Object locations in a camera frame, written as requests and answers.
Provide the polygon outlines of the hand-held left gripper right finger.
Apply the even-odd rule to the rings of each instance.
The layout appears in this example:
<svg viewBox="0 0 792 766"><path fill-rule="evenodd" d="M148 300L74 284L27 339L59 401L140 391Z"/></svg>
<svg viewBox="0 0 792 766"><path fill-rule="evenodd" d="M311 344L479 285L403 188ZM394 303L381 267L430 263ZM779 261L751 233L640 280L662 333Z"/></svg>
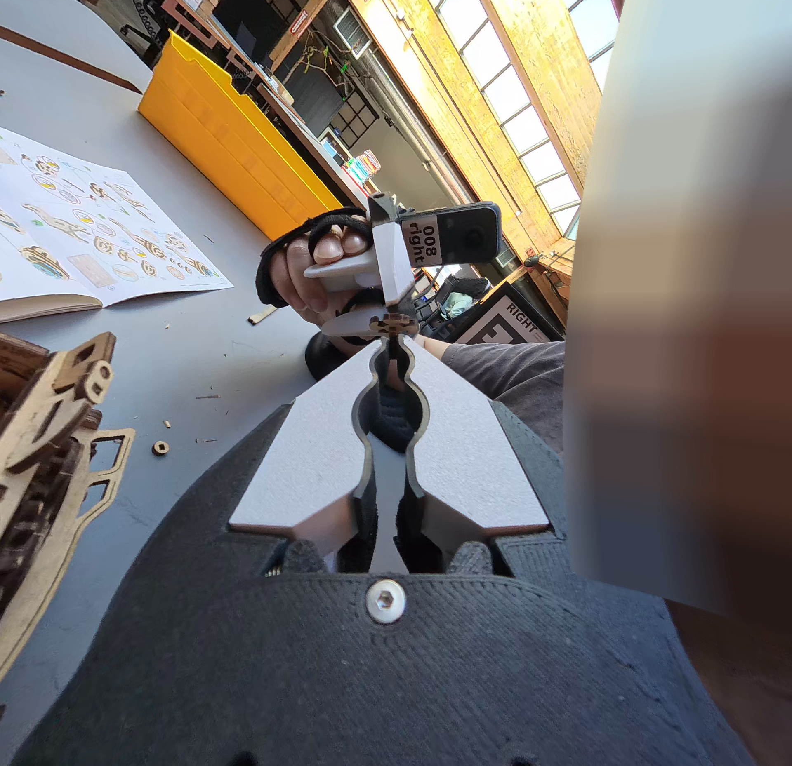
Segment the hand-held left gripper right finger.
<svg viewBox="0 0 792 766"><path fill-rule="evenodd" d="M546 530L549 520L490 400L410 338L408 392L421 422L407 477L423 504L420 531L438 547Z"/></svg>

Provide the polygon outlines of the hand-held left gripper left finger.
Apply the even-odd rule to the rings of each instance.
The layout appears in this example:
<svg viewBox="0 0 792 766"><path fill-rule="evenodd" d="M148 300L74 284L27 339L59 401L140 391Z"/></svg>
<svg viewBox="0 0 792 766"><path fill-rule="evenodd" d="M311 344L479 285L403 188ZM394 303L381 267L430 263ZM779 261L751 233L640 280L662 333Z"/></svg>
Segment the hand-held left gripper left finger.
<svg viewBox="0 0 792 766"><path fill-rule="evenodd" d="M295 399L252 476L229 526L310 540L337 552L363 528L375 491L368 434L380 412L380 343L364 347Z"/></svg>

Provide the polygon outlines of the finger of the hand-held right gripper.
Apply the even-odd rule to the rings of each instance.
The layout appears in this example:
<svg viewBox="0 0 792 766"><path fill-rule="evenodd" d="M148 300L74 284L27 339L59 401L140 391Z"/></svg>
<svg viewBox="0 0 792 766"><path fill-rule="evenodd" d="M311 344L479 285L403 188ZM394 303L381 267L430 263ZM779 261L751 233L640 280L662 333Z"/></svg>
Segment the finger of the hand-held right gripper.
<svg viewBox="0 0 792 766"><path fill-rule="evenodd" d="M388 221L372 228L379 282L385 306L397 310L414 290L414 274L401 225Z"/></svg>

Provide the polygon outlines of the wooden gear piece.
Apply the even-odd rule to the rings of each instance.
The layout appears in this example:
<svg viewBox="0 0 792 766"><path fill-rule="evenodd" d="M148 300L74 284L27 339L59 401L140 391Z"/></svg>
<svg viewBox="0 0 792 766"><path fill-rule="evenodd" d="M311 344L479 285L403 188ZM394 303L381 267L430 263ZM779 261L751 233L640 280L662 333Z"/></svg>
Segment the wooden gear piece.
<svg viewBox="0 0 792 766"><path fill-rule="evenodd" d="M371 316L369 330L377 336L397 338L400 335L415 336L419 332L417 321L404 313L382 313Z"/></svg>

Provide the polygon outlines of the wooden mechanical model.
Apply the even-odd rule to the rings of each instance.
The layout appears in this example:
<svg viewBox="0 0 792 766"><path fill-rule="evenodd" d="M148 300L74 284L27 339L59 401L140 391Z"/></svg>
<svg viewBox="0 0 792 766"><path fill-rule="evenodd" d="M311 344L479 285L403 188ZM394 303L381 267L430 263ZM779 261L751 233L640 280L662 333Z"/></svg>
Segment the wooden mechanical model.
<svg viewBox="0 0 792 766"><path fill-rule="evenodd" d="M116 337L51 352L1 334L1 678L115 501L134 429L100 429Z"/></svg>

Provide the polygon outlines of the person's right hand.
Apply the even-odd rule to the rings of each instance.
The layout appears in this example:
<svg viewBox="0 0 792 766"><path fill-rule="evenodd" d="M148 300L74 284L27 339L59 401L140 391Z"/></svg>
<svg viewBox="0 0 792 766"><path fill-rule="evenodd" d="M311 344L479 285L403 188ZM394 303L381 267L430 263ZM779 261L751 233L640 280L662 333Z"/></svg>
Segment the person's right hand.
<svg viewBox="0 0 792 766"><path fill-rule="evenodd" d="M300 234L273 256L270 264L272 284L300 317L320 327L336 317L358 290L329 293L320 280L305 277L304 272L313 265L332 265L344 258L358 256L366 249L363 235L351 227L332 226L318 241L314 251L309 250L308 236Z"/></svg>

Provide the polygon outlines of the black backpack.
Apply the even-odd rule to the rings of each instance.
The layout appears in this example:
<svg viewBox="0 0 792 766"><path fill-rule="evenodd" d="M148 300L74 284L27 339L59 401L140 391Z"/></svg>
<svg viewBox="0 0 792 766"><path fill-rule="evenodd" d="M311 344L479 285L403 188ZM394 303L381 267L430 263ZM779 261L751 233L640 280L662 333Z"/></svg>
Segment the black backpack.
<svg viewBox="0 0 792 766"><path fill-rule="evenodd" d="M419 333L453 343L465 318L490 291L485 277L448 276L437 292L415 300Z"/></svg>

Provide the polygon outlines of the colourful striped stack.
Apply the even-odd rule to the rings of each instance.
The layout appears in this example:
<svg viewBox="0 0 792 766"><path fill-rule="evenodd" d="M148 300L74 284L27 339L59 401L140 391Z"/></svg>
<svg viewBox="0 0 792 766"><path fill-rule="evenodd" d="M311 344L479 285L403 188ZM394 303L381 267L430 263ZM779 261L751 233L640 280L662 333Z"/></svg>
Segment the colourful striped stack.
<svg viewBox="0 0 792 766"><path fill-rule="evenodd" d="M350 176L356 184L368 193L378 191L372 178L381 170L381 163L370 149L365 150L362 154L348 159L343 164L343 169L348 176Z"/></svg>

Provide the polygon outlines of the black framed tag board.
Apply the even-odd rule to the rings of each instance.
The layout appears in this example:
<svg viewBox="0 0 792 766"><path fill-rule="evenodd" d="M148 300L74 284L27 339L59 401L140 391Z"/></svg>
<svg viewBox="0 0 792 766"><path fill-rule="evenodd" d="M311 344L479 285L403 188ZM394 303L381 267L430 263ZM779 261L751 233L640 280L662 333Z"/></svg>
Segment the black framed tag board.
<svg viewBox="0 0 792 766"><path fill-rule="evenodd" d="M510 283L470 309L452 343L464 345L557 343L560 331Z"/></svg>

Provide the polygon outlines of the skylight window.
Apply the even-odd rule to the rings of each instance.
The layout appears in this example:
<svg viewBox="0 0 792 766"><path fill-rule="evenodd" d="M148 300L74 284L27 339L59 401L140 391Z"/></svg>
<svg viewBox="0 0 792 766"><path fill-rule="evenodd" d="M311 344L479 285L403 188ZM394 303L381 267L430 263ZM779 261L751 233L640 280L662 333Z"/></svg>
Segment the skylight window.
<svg viewBox="0 0 792 766"><path fill-rule="evenodd" d="M622 0L428 0L560 235L577 238Z"/></svg>

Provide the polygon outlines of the yellow plastic bin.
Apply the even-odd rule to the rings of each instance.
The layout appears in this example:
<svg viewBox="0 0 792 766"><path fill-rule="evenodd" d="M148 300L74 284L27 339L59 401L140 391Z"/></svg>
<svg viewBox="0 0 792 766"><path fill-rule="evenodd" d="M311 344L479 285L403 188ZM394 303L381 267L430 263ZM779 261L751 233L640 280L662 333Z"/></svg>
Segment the yellow plastic bin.
<svg viewBox="0 0 792 766"><path fill-rule="evenodd" d="M173 32L138 110L272 240L342 206L231 75Z"/></svg>

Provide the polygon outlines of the white instruction booklet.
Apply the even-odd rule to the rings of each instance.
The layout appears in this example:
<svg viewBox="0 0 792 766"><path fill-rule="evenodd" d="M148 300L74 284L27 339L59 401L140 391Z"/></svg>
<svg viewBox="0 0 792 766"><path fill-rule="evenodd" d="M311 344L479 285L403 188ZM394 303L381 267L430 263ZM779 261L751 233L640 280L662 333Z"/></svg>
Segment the white instruction booklet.
<svg viewBox="0 0 792 766"><path fill-rule="evenodd" d="M1 129L1 322L233 284L126 172Z"/></svg>

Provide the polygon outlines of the white wall vent unit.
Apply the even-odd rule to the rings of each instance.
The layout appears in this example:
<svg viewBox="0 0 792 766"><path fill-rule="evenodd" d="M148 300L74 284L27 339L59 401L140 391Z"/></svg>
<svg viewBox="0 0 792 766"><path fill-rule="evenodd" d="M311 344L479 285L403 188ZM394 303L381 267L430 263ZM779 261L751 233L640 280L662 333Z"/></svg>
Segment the white wall vent unit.
<svg viewBox="0 0 792 766"><path fill-rule="evenodd" d="M353 59L360 60L370 49L373 40L351 7L342 11L332 28Z"/></svg>

